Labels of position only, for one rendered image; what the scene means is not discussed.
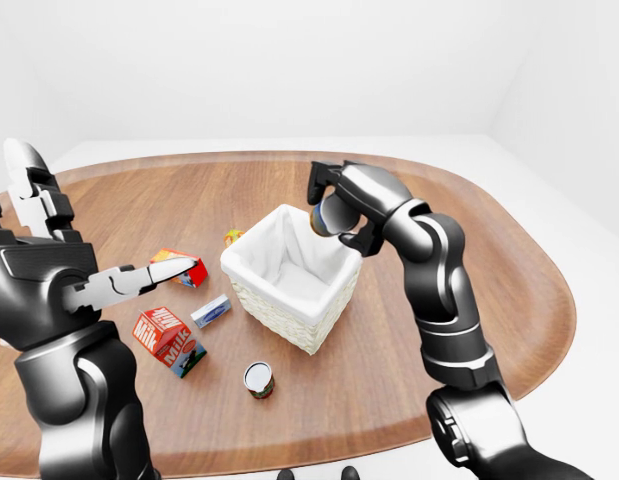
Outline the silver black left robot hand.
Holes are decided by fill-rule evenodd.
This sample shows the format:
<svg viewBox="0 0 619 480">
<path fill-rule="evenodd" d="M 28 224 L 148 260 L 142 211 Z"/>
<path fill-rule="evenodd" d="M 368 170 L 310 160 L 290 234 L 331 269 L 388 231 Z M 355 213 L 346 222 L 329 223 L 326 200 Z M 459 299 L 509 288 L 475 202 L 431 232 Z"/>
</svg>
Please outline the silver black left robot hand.
<svg viewBox="0 0 619 480">
<path fill-rule="evenodd" d="M 74 212 L 41 155 L 10 138 L 8 189 L 26 237 L 0 225 L 0 338 L 19 351 L 98 321 L 103 308 L 137 297 L 196 266 L 172 258 L 143 268 L 99 270 L 93 246 L 71 225 Z"/>
</svg>

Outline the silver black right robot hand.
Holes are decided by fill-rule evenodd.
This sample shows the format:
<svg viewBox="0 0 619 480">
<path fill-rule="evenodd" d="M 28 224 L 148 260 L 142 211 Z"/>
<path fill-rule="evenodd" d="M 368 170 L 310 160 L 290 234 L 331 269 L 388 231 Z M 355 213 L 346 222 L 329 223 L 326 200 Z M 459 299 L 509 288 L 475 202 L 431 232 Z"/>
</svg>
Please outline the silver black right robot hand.
<svg viewBox="0 0 619 480">
<path fill-rule="evenodd" d="M 308 203 L 314 208 L 332 193 L 360 213 L 358 224 L 336 237 L 364 257 L 380 251 L 384 224 L 395 210 L 413 199 L 407 187 L 383 168 L 351 161 L 342 165 L 314 161 Z"/>
</svg>

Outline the red tin with white lid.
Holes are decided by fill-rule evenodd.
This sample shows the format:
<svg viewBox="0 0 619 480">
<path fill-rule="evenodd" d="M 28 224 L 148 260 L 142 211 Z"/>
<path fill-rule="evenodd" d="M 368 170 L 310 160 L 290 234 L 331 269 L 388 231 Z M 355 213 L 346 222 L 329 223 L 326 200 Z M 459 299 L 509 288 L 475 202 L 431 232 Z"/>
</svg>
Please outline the red tin with white lid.
<svg viewBox="0 0 619 480">
<path fill-rule="evenodd" d="M 244 385 L 256 399 L 267 398 L 275 387 L 275 379 L 268 363 L 254 362 L 247 367 L 243 377 Z"/>
</svg>

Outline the blue and tan soup tin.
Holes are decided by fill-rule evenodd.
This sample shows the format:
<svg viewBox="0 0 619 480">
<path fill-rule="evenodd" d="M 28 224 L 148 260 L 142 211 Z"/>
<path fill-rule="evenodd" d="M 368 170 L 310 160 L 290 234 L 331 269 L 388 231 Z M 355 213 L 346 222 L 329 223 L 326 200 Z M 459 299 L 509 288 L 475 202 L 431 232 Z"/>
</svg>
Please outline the blue and tan soup tin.
<svg viewBox="0 0 619 480">
<path fill-rule="evenodd" d="M 351 231 L 359 222 L 360 213 L 347 205 L 335 193 L 317 204 L 310 214 L 310 225 L 323 237 L 336 236 Z"/>
</svg>

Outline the red and white milk carton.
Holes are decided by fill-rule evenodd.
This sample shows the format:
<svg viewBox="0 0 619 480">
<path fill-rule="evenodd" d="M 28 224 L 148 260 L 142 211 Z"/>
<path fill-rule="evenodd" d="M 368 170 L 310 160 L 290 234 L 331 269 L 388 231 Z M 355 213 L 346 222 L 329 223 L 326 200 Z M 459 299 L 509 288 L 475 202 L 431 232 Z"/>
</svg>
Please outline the red and white milk carton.
<svg viewBox="0 0 619 480">
<path fill-rule="evenodd" d="M 166 307 L 142 311 L 132 335 L 179 378 L 207 353 L 189 327 Z"/>
</svg>

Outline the small blue and white box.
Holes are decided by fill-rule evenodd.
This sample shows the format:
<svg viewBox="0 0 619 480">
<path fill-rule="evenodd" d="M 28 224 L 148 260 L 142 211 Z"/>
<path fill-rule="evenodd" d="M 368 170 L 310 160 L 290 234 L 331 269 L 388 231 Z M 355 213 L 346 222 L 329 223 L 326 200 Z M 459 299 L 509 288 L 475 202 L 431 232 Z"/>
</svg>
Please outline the small blue and white box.
<svg viewBox="0 0 619 480">
<path fill-rule="evenodd" d="M 229 298 L 225 294 L 222 294 L 191 313 L 190 316 L 199 328 L 204 328 L 230 309 L 231 302 Z"/>
</svg>

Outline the white lined wicker basket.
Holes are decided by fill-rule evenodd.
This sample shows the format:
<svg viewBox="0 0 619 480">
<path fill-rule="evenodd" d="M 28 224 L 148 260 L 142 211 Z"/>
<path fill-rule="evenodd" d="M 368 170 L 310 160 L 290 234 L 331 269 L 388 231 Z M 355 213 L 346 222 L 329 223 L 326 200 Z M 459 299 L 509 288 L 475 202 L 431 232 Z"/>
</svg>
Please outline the white lined wicker basket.
<svg viewBox="0 0 619 480">
<path fill-rule="evenodd" d="M 350 301 L 362 257 L 335 237 L 316 235 L 307 212 L 282 204 L 220 262 L 244 309 L 313 355 Z"/>
</svg>

